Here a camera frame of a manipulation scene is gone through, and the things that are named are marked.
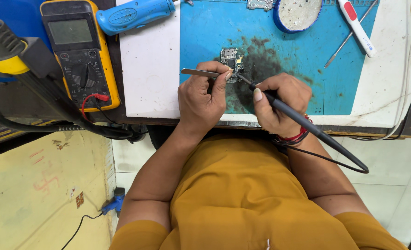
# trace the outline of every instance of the person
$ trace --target person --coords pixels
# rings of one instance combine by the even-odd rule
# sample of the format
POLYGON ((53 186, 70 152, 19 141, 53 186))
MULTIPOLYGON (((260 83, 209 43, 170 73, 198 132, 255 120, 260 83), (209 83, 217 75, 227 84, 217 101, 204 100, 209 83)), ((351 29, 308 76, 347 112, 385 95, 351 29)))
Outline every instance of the person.
MULTIPOLYGON (((109 250, 407 250, 374 219, 340 168, 316 156, 235 135, 202 140, 223 115, 232 70, 216 61, 197 69, 219 72, 178 88, 180 121, 143 165, 125 196, 109 250)), ((276 90, 300 114, 311 88, 281 73, 257 85, 258 123, 293 138, 301 126, 272 109, 263 91, 276 90)), ((293 145, 330 157, 308 134, 293 145)))

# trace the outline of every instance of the white screwdriver handle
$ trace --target white screwdriver handle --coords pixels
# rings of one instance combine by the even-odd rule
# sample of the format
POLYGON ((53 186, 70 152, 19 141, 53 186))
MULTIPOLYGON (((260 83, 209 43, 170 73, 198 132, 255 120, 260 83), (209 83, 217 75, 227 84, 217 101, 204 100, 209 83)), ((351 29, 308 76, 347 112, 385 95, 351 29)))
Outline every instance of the white screwdriver handle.
POLYGON ((357 13, 353 9, 352 3, 350 3, 350 1, 348 0, 338 0, 338 3, 340 3, 340 8, 342 9, 342 12, 346 17, 347 22, 352 27, 355 36, 357 36, 358 41, 364 48, 364 51, 366 51, 366 54, 370 58, 376 56, 377 50, 375 49, 368 35, 366 35, 366 32, 358 21, 357 13))

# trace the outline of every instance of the yellow wall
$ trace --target yellow wall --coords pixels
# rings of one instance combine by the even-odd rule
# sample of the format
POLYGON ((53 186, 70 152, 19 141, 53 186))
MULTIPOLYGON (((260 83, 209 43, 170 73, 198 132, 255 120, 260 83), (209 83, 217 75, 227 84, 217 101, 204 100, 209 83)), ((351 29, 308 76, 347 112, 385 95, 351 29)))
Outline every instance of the yellow wall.
MULTIPOLYGON (((110 151, 108 139, 74 131, 56 132, 1 154, 0 250, 60 250, 82 215, 98 215, 107 200, 110 151), (78 209, 75 198, 81 191, 85 199, 78 209)), ((106 250, 110 235, 109 215, 84 218, 65 250, 106 250)))

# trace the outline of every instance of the burn stain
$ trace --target burn stain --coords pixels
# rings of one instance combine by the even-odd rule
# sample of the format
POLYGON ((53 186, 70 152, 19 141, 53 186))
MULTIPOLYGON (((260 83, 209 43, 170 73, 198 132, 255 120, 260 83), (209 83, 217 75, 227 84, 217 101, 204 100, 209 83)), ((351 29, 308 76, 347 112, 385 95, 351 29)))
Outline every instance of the burn stain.
MULTIPOLYGON (((232 44, 238 44, 238 53, 243 54, 244 76, 252 81, 263 81, 266 78, 286 72, 298 79, 314 84, 314 80, 301 74, 292 67, 290 62, 291 54, 281 54, 281 48, 273 44, 269 38, 241 36, 240 39, 227 39, 232 44)), ((214 60, 220 61, 221 58, 215 57, 214 60)), ((226 113, 254 113, 253 93, 249 86, 242 82, 228 84, 226 86, 226 113)))
POLYGON ((310 85, 314 85, 314 80, 309 77, 303 76, 304 81, 308 82, 310 85))
POLYGON ((267 39, 267 38, 261 40, 256 37, 253 37, 250 40, 252 41, 252 44, 256 45, 258 48, 261 46, 264 46, 265 43, 270 42, 270 39, 267 39))

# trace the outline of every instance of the metal tool tip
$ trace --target metal tool tip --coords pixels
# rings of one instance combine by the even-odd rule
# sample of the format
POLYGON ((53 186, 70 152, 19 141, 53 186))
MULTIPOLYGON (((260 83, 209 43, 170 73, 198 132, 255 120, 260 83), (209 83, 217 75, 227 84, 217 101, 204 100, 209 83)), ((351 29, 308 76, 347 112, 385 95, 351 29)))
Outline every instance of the metal tool tip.
POLYGON ((329 59, 329 61, 326 63, 326 65, 324 65, 324 68, 327 68, 327 67, 329 66, 329 64, 331 64, 331 62, 335 59, 335 57, 336 57, 336 54, 333 55, 333 56, 329 59))
POLYGON ((242 81, 244 81, 244 82, 246 82, 246 83, 248 83, 248 84, 251 84, 251 83, 252 83, 252 82, 250 82, 249 80, 247 80, 245 77, 243 77, 243 76, 240 75, 240 74, 236 74, 236 76, 239 77, 242 81))

